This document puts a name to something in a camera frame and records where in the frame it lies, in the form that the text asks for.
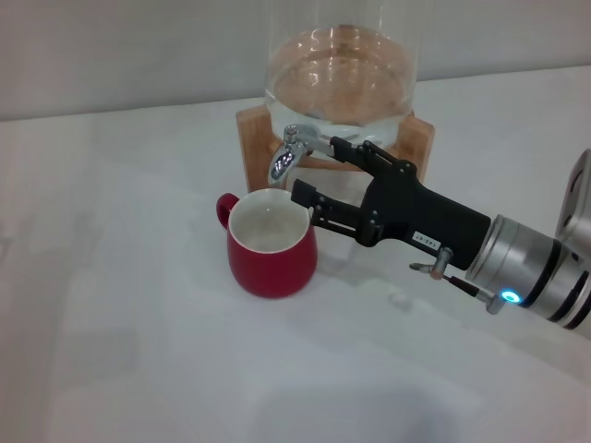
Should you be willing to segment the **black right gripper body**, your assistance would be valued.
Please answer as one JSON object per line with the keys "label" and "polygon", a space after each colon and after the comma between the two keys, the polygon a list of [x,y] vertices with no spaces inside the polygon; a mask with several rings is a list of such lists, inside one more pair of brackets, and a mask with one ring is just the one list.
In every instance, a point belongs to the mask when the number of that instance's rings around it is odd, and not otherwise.
{"label": "black right gripper body", "polygon": [[384,173],[369,184],[360,206],[357,242],[373,247],[400,240],[435,257],[447,247],[451,265],[466,270],[482,246],[491,218],[441,196],[414,174]]}

